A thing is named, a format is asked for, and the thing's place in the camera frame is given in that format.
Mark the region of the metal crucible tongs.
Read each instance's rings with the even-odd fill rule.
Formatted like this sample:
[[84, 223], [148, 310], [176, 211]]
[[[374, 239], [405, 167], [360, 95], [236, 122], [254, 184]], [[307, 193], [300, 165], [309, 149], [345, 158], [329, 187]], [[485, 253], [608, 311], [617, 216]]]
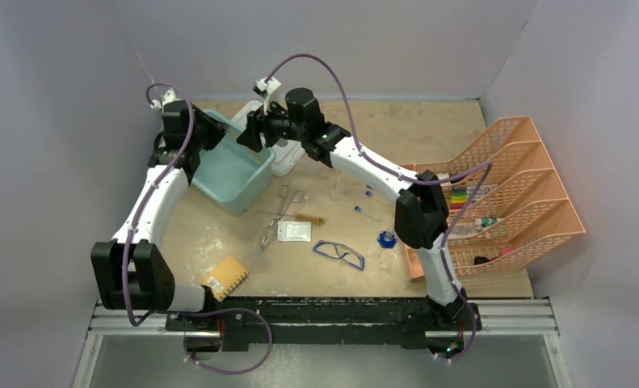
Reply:
[[284, 217], [288, 207], [294, 203], [301, 203], [305, 198], [305, 191], [300, 188], [293, 190], [289, 185], [284, 184], [277, 191], [277, 196], [281, 198], [281, 203], [278, 209], [274, 212], [274, 217], [270, 224], [263, 229], [263, 235], [259, 244], [261, 252], [264, 252], [276, 239], [277, 226]]

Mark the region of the blue safety glasses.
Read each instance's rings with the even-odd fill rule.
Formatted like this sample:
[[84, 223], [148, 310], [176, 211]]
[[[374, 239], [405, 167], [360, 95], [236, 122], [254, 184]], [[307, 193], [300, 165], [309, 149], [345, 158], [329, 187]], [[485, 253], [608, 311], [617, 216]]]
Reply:
[[358, 271], [363, 271], [365, 269], [364, 256], [353, 248], [340, 242], [319, 240], [314, 244], [312, 250], [316, 254], [343, 262]]

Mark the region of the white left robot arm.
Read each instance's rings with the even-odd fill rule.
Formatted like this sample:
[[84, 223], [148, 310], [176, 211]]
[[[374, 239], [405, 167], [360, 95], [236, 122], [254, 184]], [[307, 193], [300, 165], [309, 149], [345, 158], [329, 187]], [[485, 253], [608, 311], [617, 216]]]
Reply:
[[124, 224], [90, 252], [99, 295], [109, 310], [186, 312], [199, 331], [217, 322], [203, 285], [179, 283], [160, 251], [176, 206], [200, 166], [200, 154], [225, 138], [230, 124], [183, 100], [162, 106], [144, 187]]

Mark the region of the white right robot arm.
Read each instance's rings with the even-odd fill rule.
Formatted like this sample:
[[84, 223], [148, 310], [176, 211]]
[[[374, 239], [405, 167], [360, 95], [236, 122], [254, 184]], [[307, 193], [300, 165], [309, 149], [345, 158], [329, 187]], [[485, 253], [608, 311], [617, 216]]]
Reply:
[[356, 145], [355, 135], [324, 117], [307, 88], [290, 90], [284, 106], [270, 91], [257, 86], [254, 92], [263, 98], [263, 105], [249, 113], [238, 144], [259, 152], [280, 139], [297, 141], [312, 160], [356, 175], [385, 195], [395, 208], [395, 234], [418, 252], [427, 296], [434, 302], [431, 321], [442, 329], [458, 323], [462, 310], [457, 302], [465, 296], [443, 246], [449, 210], [435, 174], [418, 174], [378, 154], [369, 156], [366, 148]]

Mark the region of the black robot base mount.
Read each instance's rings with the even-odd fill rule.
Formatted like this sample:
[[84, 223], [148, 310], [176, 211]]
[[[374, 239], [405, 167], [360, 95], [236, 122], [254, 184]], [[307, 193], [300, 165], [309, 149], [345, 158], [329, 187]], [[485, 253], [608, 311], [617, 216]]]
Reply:
[[212, 332], [223, 351], [252, 344], [397, 345], [455, 355], [481, 330], [476, 304], [439, 306], [428, 297], [231, 296], [201, 313], [170, 313], [166, 330]]

